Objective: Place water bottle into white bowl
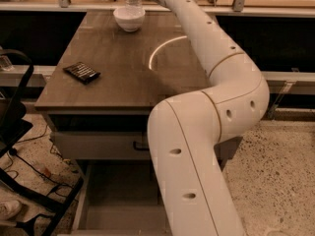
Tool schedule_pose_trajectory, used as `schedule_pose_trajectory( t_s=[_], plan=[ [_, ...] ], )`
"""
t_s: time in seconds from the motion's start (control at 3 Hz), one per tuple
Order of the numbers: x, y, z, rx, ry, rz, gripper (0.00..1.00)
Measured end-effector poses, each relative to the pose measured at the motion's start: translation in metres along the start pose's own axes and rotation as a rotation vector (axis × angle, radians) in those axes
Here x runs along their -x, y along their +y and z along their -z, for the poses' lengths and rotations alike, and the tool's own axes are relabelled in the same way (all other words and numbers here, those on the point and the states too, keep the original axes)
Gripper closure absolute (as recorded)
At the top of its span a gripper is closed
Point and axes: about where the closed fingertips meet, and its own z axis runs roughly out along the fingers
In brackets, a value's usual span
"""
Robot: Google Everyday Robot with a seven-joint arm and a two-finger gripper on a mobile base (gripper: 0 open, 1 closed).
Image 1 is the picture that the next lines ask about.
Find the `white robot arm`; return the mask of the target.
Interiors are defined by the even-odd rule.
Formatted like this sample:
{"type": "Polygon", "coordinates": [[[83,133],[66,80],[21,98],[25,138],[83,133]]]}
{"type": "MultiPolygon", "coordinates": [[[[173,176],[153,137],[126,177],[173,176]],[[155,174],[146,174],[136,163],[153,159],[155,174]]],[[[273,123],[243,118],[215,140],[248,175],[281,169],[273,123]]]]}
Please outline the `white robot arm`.
{"type": "Polygon", "coordinates": [[[215,146],[264,116],[269,88],[251,58],[195,0],[150,0],[171,10],[210,82],[163,100],[148,122],[151,158],[173,236],[245,236],[215,146]]]}

